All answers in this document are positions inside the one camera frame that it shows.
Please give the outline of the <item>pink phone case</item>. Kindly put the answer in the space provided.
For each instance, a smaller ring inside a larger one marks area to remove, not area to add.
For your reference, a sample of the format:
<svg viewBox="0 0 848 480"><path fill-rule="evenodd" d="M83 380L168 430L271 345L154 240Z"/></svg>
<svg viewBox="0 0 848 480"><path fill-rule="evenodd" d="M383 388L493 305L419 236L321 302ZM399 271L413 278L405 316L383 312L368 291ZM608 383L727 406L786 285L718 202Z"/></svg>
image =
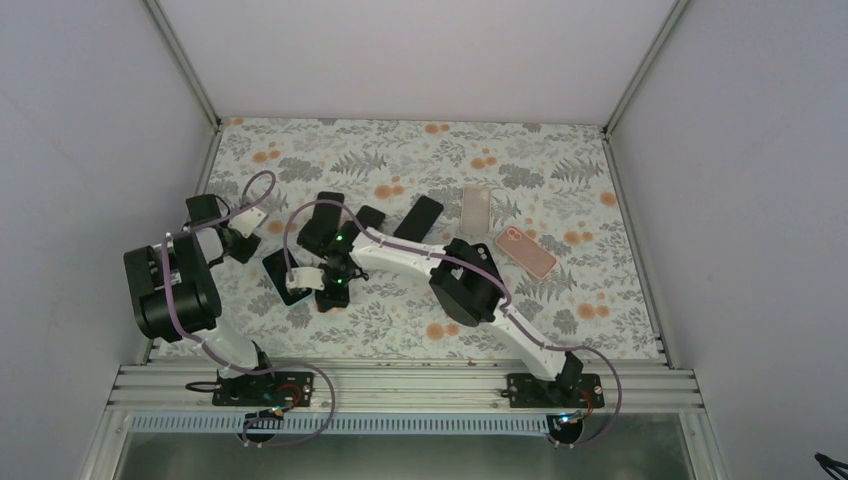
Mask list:
<svg viewBox="0 0 848 480"><path fill-rule="evenodd" d="M521 266L531 277L542 280L556 267L554 255L517 227L506 227L496 238L495 245Z"/></svg>

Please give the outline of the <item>black smartphone from pink case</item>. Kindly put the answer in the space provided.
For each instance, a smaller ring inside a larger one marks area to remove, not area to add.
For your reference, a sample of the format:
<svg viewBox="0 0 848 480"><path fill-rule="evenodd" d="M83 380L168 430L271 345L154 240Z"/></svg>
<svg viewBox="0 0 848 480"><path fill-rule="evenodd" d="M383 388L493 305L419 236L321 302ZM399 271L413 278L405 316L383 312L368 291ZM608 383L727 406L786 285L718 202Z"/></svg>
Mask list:
<svg viewBox="0 0 848 480"><path fill-rule="evenodd" d="M442 203L426 196L420 196L393 232L393 236L403 240L422 243L439 216L444 206Z"/></svg>

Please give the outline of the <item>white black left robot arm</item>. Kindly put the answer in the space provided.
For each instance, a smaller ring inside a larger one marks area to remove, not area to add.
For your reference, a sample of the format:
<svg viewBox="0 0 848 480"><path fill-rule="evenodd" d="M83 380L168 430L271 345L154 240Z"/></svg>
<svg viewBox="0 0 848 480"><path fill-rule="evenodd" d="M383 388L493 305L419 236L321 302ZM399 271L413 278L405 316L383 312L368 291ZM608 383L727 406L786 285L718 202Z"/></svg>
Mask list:
<svg viewBox="0 0 848 480"><path fill-rule="evenodd" d="M211 269L226 258L247 263L267 213L257 206L231 210L215 194L191 197L186 207L188 221L177 234L123 255L135 322L151 340L192 344L217 365L220 378L240 377L238 390L249 402L266 404L277 394L278 377L266 370L262 349L221 319Z"/></svg>

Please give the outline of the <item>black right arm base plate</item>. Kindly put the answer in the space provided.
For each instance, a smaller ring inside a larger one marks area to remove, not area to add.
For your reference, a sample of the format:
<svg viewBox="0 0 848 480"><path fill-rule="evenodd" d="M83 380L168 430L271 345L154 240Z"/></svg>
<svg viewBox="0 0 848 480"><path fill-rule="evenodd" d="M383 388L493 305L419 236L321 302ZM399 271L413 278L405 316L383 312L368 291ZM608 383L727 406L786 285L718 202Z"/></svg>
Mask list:
<svg viewBox="0 0 848 480"><path fill-rule="evenodd" d="M602 408L606 401L600 377L581 374L569 386L553 381L539 380L530 373L512 373L506 376L506 386L500 396L518 409L578 409Z"/></svg>

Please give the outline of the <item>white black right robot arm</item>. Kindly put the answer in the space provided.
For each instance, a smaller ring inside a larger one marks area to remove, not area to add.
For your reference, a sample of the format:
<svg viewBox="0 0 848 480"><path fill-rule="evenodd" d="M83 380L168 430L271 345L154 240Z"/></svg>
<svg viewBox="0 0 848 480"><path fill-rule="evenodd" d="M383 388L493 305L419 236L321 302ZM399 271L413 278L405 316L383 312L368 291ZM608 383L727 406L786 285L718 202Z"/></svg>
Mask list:
<svg viewBox="0 0 848 480"><path fill-rule="evenodd" d="M373 270L419 278L428 284L446 315L469 328L482 328L516 353L538 383L544 399L565 407L580 395L583 363L569 347L546 339L513 305L513 296L483 244L455 239L432 245L401 239L353 219L325 248L318 267L285 262L288 291L339 293Z"/></svg>

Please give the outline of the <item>black phone light blue case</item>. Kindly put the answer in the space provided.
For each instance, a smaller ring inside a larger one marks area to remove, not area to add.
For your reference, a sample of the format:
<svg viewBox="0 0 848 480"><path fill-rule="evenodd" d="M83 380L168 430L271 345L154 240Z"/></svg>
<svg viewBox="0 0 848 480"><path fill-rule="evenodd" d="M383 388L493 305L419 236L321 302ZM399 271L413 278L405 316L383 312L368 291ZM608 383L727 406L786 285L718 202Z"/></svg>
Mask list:
<svg viewBox="0 0 848 480"><path fill-rule="evenodd" d="M262 259L262 265L271 283L286 307L293 307L313 294L309 288L289 290L286 286L287 275L292 268L299 266L288 249L281 248Z"/></svg>

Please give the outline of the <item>beige phone case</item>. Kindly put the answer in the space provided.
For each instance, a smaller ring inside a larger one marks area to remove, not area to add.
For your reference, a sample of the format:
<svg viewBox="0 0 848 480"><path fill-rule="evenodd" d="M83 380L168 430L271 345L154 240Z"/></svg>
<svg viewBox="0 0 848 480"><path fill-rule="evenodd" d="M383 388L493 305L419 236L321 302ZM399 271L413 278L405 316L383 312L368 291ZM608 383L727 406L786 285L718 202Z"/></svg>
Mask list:
<svg viewBox="0 0 848 480"><path fill-rule="evenodd" d="M490 216L490 189L486 186L465 185L461 204L460 232L471 236L488 234Z"/></svg>

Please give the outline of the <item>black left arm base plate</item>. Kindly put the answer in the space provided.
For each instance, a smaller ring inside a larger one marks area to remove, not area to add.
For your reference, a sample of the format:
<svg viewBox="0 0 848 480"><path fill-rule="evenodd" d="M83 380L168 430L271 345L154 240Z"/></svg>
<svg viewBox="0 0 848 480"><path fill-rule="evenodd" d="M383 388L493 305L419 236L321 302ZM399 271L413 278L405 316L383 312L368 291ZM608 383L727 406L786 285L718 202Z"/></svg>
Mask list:
<svg viewBox="0 0 848 480"><path fill-rule="evenodd" d="M301 371L219 379L211 403L217 407L308 407L313 383L314 374Z"/></svg>

